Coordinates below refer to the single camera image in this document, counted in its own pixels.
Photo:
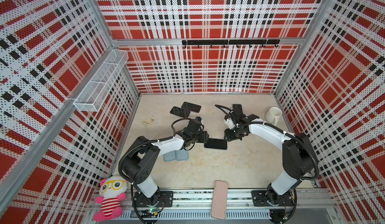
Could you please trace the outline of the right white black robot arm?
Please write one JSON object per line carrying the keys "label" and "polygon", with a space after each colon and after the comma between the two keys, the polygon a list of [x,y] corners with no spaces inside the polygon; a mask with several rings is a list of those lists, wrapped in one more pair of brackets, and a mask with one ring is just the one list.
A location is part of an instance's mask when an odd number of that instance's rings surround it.
{"label": "right white black robot arm", "polygon": [[224,131],[226,141],[242,140],[250,134],[259,136],[282,151],[283,170],[267,187],[264,200],[271,206],[279,206],[290,197],[303,181],[319,178],[318,158],[306,134],[286,132],[254,114],[245,115],[240,104],[230,109],[215,105],[224,114],[228,128]]}

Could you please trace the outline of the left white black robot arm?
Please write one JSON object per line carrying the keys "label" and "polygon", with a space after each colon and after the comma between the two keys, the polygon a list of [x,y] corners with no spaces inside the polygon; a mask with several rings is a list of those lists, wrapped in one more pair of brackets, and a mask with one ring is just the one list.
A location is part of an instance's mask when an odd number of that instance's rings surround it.
{"label": "left white black robot arm", "polygon": [[160,200],[160,188],[150,176],[159,156],[179,150],[191,150],[196,143],[206,143],[209,135],[201,117],[181,118],[171,124],[172,136],[149,140],[138,137],[118,163],[118,173],[127,180],[148,206]]}

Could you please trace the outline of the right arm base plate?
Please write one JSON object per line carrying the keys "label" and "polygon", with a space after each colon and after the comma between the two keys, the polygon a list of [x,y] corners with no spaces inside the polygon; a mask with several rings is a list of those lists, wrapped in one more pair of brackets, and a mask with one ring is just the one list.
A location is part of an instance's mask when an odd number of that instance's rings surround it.
{"label": "right arm base plate", "polygon": [[272,190],[251,191],[252,201],[255,207],[293,207],[294,200],[290,192],[278,195]]}

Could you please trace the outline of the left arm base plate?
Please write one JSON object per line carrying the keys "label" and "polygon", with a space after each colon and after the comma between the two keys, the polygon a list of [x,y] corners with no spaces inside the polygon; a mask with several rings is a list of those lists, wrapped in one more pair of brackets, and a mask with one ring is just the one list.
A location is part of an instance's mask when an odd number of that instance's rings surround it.
{"label": "left arm base plate", "polygon": [[137,208],[169,208],[173,204],[173,191],[156,191],[155,194],[148,198],[142,193],[135,193],[133,203]]}

